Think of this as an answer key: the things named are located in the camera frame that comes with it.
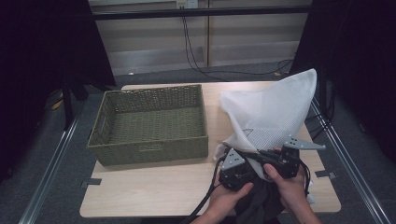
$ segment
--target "hand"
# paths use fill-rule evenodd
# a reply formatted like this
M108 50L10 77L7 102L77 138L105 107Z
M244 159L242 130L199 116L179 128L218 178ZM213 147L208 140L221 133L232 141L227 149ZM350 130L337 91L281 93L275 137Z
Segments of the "hand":
M299 223L321 223L305 198L304 170L301 165L297 176L289 179L284 179L271 164L264 164L263 168L276 182L283 206L294 214Z
M215 186L217 185L219 185L219 174L216 176L215 181ZM222 185L216 187L210 195L209 206L206 211L192 223L212 224L221 222L231 213L238 200L248 195L252 188L253 183L247 183L237 192L230 191Z
M267 163L263 166L265 173L276 182L281 195L281 202L287 209L292 209L294 206L305 203L304 192L304 171L300 166L297 176L294 178L284 179L276 170L274 166Z

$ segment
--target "black tape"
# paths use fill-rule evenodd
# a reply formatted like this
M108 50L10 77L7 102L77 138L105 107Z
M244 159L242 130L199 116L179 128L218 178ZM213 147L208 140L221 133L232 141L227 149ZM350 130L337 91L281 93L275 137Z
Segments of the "black tape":
M81 187L83 189L86 189L89 185L100 185L102 183L102 179L98 179L98 178L89 178L87 180L83 180L81 182Z
M334 179L337 177L337 174L335 172L327 172L325 170L316 171L315 175L317 176L317 178L328 176L330 179Z

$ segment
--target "wicker basket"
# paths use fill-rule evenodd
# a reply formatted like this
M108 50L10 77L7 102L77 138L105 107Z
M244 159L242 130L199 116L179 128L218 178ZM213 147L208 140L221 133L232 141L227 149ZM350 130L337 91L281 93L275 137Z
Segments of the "wicker basket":
M88 148L104 165L207 157L201 85L107 91Z

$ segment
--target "wooden table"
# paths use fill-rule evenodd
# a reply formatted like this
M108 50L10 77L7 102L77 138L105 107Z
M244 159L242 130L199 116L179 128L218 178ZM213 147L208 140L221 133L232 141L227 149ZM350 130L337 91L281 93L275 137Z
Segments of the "wooden table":
M213 175L212 159L216 146L233 133L229 117L219 106L222 91L261 90L272 82L203 83L205 115L209 136L207 158L143 164L102 166L96 162L92 178L101 178L99 186L88 186L80 208L83 217L177 217L187 216L205 197ZM123 90L168 87L187 84L131 85ZM311 140L303 126L297 137ZM324 170L316 151L301 151L314 184L309 191L317 202L315 212L333 213L341 204L328 177L317 178ZM207 204L199 214L205 211Z

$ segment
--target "white cloth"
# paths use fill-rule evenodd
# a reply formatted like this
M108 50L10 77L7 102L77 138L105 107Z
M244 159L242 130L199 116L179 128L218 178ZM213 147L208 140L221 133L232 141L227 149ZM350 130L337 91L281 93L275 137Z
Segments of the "white cloth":
M260 91L224 91L221 108L233 125L233 134L224 140L228 146L246 152L282 147L286 138L300 130L317 85L314 69L286 77ZM224 153L218 145L215 159ZM249 160L258 175L262 168Z

